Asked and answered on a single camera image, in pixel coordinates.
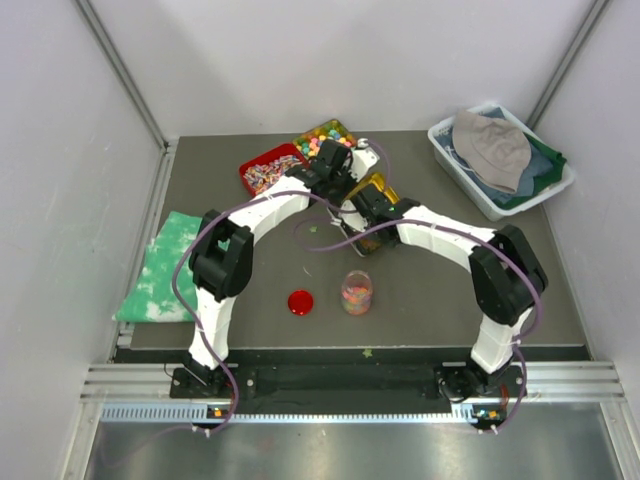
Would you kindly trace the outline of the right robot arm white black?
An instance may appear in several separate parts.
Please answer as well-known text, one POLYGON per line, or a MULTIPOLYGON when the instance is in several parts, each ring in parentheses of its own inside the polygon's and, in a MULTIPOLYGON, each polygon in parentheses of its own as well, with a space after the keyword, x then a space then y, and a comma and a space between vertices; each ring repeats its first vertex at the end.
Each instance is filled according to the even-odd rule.
POLYGON ((504 380, 503 372, 540 320, 548 279, 524 233, 513 225, 498 230, 475 227, 440 215, 416 200, 392 201, 373 185, 342 204, 341 226, 366 249, 387 243, 418 247, 461 266, 471 275, 482 312, 478 337, 461 368, 458 395, 487 396, 504 380))

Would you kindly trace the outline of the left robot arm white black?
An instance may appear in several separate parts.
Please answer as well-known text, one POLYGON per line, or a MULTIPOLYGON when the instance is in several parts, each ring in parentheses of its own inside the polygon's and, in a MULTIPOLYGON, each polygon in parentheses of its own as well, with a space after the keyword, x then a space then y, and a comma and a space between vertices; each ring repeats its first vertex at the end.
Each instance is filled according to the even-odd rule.
POLYGON ((186 300, 178 279, 171 279, 172 293, 195 323, 183 365, 172 375, 172 398, 213 398, 225 389, 238 396, 237 381, 225 363, 228 330, 236 299, 252 277, 257 242, 314 202, 344 212, 344 199, 369 168, 355 149, 327 140, 308 165, 289 168, 251 201, 224 212, 211 210, 202 218, 174 269, 190 269, 196 301, 186 300))

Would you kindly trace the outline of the golden tin with star candies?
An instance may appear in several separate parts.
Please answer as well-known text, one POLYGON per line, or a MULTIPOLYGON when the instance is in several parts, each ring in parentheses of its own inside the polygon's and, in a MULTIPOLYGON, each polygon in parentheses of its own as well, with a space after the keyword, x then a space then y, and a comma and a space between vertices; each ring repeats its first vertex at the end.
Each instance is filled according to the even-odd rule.
MULTIPOLYGON (((382 206, 395 204, 400 200, 395 191, 385 189, 385 178, 380 173, 367 175, 342 202, 343 213, 355 213, 360 205, 382 206)), ((353 242, 352 247, 358 255, 366 257, 385 246, 393 245, 397 240, 397 231, 391 227, 381 233, 369 233, 353 242)))

